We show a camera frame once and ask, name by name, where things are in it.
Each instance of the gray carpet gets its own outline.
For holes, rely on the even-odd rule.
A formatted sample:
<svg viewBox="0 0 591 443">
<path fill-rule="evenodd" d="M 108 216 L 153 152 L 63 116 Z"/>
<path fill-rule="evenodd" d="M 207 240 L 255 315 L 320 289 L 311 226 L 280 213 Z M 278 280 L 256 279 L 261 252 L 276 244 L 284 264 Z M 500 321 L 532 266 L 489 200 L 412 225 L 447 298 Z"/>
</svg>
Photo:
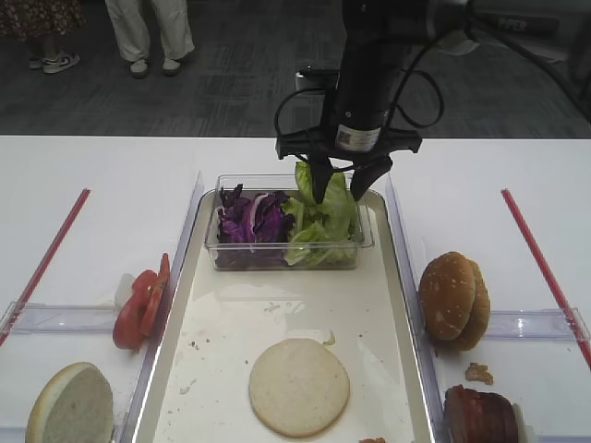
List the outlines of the gray carpet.
<svg viewBox="0 0 591 443">
<path fill-rule="evenodd" d="M 152 30 L 151 75 L 133 79 L 119 58 L 103 3 L 84 5 L 89 26 L 64 41 L 80 66 L 47 77 L 27 68 L 24 47 L 0 41 L 0 134 L 273 137 L 277 104 L 306 65 L 338 67 L 344 43 L 340 0 L 189 2 L 199 50 L 175 78 L 160 72 Z M 429 54 L 421 65 L 440 83 L 447 112 L 426 138 L 590 138 L 589 125 L 537 68 L 502 48 L 464 57 Z M 419 121 L 434 115 L 420 79 L 404 94 Z M 318 98 L 285 109 L 285 130 L 311 126 Z"/>
</svg>

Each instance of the red straw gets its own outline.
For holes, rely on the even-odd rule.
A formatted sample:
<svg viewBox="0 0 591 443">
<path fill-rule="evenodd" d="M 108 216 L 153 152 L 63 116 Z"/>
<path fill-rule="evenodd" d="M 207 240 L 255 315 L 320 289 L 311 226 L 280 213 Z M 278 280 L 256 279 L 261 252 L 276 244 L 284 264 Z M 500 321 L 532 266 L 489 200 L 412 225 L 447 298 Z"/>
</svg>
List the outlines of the red straw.
<svg viewBox="0 0 591 443">
<path fill-rule="evenodd" d="M 556 281 L 556 278 L 554 277 L 554 274 L 552 273 L 552 270 L 550 269 L 548 262 L 544 258 L 542 251 L 537 245 L 534 235 L 529 230 L 529 227 L 525 222 L 524 216 L 517 207 L 517 203 L 515 203 L 515 200 L 511 195 L 511 191 L 509 191 L 509 189 L 503 189 L 501 193 L 503 198 L 505 199 L 505 202 L 507 203 L 507 206 L 509 207 L 509 210 L 511 211 L 511 214 L 513 215 L 513 218 L 519 226 L 521 234 L 524 236 L 524 239 L 527 242 L 529 249 L 532 251 L 534 258 L 536 259 L 536 263 L 539 267 L 539 270 L 541 270 L 542 275 L 544 275 L 544 278 L 546 279 L 546 283 L 548 284 L 550 290 L 554 294 L 556 303 L 558 303 L 558 306 L 564 311 L 568 323 L 571 329 L 573 330 L 574 337 L 577 339 L 577 343 L 579 344 L 581 353 L 587 361 L 589 369 L 591 369 L 591 347 L 589 346 L 589 341 L 586 340 L 581 326 L 577 322 L 577 319 L 573 316 L 573 311 L 571 310 L 571 306 L 569 305 L 566 296 L 564 296 L 564 293 L 562 292 L 561 287 Z"/>
<path fill-rule="evenodd" d="M 74 223 L 76 217 L 78 217 L 78 214 L 80 213 L 82 206 L 84 206 L 86 199 L 89 197 L 89 194 L 89 189 L 83 189 L 82 192 L 80 192 L 78 200 L 76 200 L 76 203 L 74 203 L 74 206 L 72 207 L 70 213 L 67 214 L 67 217 L 64 220 L 62 227 L 59 228 L 59 231 L 57 232 L 57 235 L 55 236 L 53 242 L 50 244 L 49 249 L 47 249 L 47 252 L 45 252 L 45 255 L 43 256 L 41 263 L 39 263 L 39 266 L 37 267 L 35 272 L 33 272 L 33 275 L 27 283 L 25 290 L 18 298 L 15 310 L 10 316 L 10 319 L 8 320 L 5 329 L 2 332 L 0 332 L 0 346 L 2 346 L 2 343 L 6 341 L 6 338 L 10 334 L 10 330 L 17 322 L 18 316 L 20 316 L 20 312 L 23 310 L 25 304 L 29 301 L 30 296 L 33 294 L 33 291 L 39 284 L 39 281 L 41 280 L 41 277 L 47 270 L 49 263 L 52 261 L 52 258 L 54 257 L 57 248 L 61 245 L 62 241 L 64 240 L 64 237 L 66 237 L 66 234 L 72 226 L 72 223 Z"/>
</svg>

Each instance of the clear plastic container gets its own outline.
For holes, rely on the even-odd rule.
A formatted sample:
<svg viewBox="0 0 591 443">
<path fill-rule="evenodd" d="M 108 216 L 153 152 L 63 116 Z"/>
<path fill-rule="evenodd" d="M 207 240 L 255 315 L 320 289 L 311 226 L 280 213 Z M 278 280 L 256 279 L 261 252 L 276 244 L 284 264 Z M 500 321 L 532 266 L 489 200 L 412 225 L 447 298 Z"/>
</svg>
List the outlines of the clear plastic container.
<svg viewBox="0 0 591 443">
<path fill-rule="evenodd" d="M 215 198 L 205 235 L 204 245 L 213 266 L 219 270 L 254 269 L 354 269 L 359 261 L 359 249 L 374 245 L 369 222 L 368 207 L 362 198 L 356 207 L 351 238 L 343 242 L 309 243 L 220 243 L 218 211 L 222 207 L 220 191 L 242 185 L 242 196 L 254 198 L 259 193 L 283 191 L 298 198 L 296 179 L 284 175 L 222 175 L 215 187 Z M 307 257 L 293 265 L 286 260 L 288 254 L 300 252 Z"/>
</svg>

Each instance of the black device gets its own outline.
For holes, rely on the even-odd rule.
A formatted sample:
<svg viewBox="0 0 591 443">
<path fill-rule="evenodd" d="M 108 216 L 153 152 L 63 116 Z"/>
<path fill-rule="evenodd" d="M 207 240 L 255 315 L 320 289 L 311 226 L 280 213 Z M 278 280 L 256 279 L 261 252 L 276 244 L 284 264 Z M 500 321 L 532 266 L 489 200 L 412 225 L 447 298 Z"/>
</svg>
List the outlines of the black device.
<svg viewBox="0 0 591 443">
<path fill-rule="evenodd" d="M 358 200 L 390 171 L 391 152 L 418 151 L 418 132 L 398 130 L 391 123 L 396 110 L 404 113 L 398 101 L 411 74 L 422 75 L 433 86 L 434 80 L 416 71 L 416 65 L 436 46 L 458 55 L 480 43 L 508 46 L 546 70 L 591 122 L 582 97 L 539 58 L 566 60 L 573 82 L 585 94 L 591 82 L 591 0 L 343 0 L 343 20 L 347 38 L 340 69 L 297 73 L 300 89 L 275 115 L 279 159 L 295 155 L 310 164 L 317 202 L 324 199 L 335 172 L 354 171 L 350 187 Z M 407 65 L 417 46 L 421 51 Z M 443 103 L 436 91 L 439 120 Z M 320 124 L 284 134 L 279 114 L 301 93 L 325 94 Z M 331 159 L 352 164 L 334 168 Z"/>
</svg>

